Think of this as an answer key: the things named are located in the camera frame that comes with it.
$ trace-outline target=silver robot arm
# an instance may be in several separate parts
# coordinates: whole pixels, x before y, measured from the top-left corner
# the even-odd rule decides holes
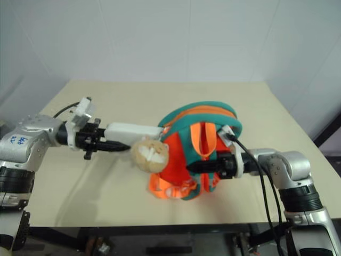
[[[296,151],[255,156],[269,170],[291,224],[286,230],[289,255],[340,256],[340,240],[314,186],[309,160]]]
[[[0,255],[10,255],[26,240],[30,214],[28,205],[34,176],[49,147],[65,145],[86,151],[84,159],[101,151],[124,151],[129,146],[102,141],[105,129],[100,119],[88,123],[94,106],[83,98],[67,122],[45,115],[28,116],[0,141]]]
[[[34,176],[49,147],[60,144],[62,121],[45,115],[28,116],[0,141],[0,255],[10,255],[25,243],[28,205]]]

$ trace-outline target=orange strap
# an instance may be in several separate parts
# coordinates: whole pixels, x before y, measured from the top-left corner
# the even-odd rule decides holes
[[[181,119],[182,117],[186,115],[194,115],[194,114],[217,114],[217,115],[225,115],[230,116],[233,118],[236,118],[236,116],[229,110],[221,108],[221,107],[215,107],[215,106],[207,106],[207,105],[201,105],[196,106],[190,109],[186,109],[182,112],[180,112],[177,116],[175,116],[171,121],[164,124],[164,127],[171,126],[174,122]]]
[[[208,146],[208,152],[204,154],[201,151],[201,124],[191,124],[191,140],[194,150],[203,158],[208,157],[217,147],[217,131],[214,123],[205,122],[205,133]]]
[[[196,183],[184,183],[177,187],[165,181],[160,177],[159,173],[152,173],[150,176],[149,189],[158,198],[183,198],[188,196],[189,192],[195,189]]]

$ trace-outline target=white plastic bracket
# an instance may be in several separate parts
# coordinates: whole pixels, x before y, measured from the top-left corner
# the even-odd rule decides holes
[[[218,135],[222,139],[223,143],[225,144],[226,147],[230,148],[231,153],[234,155],[237,163],[237,172],[235,174],[235,178],[241,178],[242,174],[244,173],[244,163],[243,159],[241,157],[241,148],[239,145],[231,140],[229,140],[225,135],[226,134],[232,134],[234,135],[234,132],[232,129],[228,126],[225,125],[223,126],[219,131]]]
[[[79,150],[76,147],[76,133],[86,125],[94,111],[95,106],[91,103],[91,100],[82,98],[72,116],[65,123],[68,134],[68,146],[72,150]]]

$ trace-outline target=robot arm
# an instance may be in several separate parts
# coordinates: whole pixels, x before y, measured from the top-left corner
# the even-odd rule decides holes
[[[123,151],[130,147],[115,141],[102,141],[100,120],[88,123],[93,106],[82,99],[67,122],[45,115],[28,116],[0,141],[0,255],[20,249],[26,240],[30,214],[28,205],[38,171],[49,147],[67,145],[92,152]]]
[[[285,230],[288,255],[341,255],[340,240],[314,186],[309,160],[296,151],[280,153],[273,149],[253,149],[250,153],[270,173],[279,190],[289,226]],[[241,153],[241,157],[243,173],[259,175],[250,156]],[[188,169],[196,173],[216,172],[221,179],[238,178],[238,161],[234,153],[218,152],[216,161],[198,161]],[[256,240],[260,241],[250,239],[252,247],[259,245]]]

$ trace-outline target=black cable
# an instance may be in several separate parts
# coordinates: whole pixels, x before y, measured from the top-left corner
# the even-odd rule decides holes
[[[79,104],[79,102],[75,102],[75,103],[72,103],[64,108],[62,108],[61,110],[59,110],[54,116],[53,118],[57,118],[61,113],[63,113],[64,111],[68,110],[69,108],[72,108],[72,107],[75,107]]]
[[[231,141],[234,141],[235,143],[237,143],[244,151],[246,154],[248,154],[248,156],[251,158],[251,160],[256,164],[257,166],[257,169],[259,171],[259,177],[261,179],[261,184],[262,184],[262,191],[263,191],[263,198],[264,198],[264,205],[265,205],[265,212],[266,212],[266,217],[267,217],[267,221],[269,223],[269,226],[270,226],[270,229],[271,229],[271,232],[273,234],[273,237],[274,237],[274,240],[276,242],[276,245],[277,245],[277,251],[278,251],[278,254],[280,256],[284,256],[284,253],[283,253],[283,250],[281,248],[281,245],[280,245],[280,240],[279,238],[277,237],[277,234],[273,228],[273,224],[272,224],[272,221],[271,221],[271,218],[270,218],[270,212],[269,212],[269,206],[267,204],[267,196],[266,196],[266,189],[265,189],[265,183],[264,183],[264,177],[263,177],[263,170],[262,167],[260,166],[259,162],[257,161],[257,159],[253,156],[253,154],[251,154],[251,152],[237,139],[237,137],[235,135],[231,135],[231,134],[226,134],[227,138]],[[271,179],[271,176],[268,172],[265,171],[265,174],[268,176],[269,180],[272,181]]]
[[[269,172],[267,171],[267,169],[265,169],[263,166],[261,166],[263,171],[265,172],[267,178],[269,179],[269,182],[270,182],[270,185],[271,185],[271,188],[272,188],[272,192],[273,192],[273,195],[275,197],[275,201],[276,201],[276,207],[277,207],[277,212],[278,212],[278,223],[279,225],[282,225],[282,212],[281,212],[281,206],[279,204],[279,200],[278,200],[278,196],[277,196],[277,193],[276,193],[276,188],[273,184],[273,180],[272,180],[272,177],[271,175],[269,174]]]

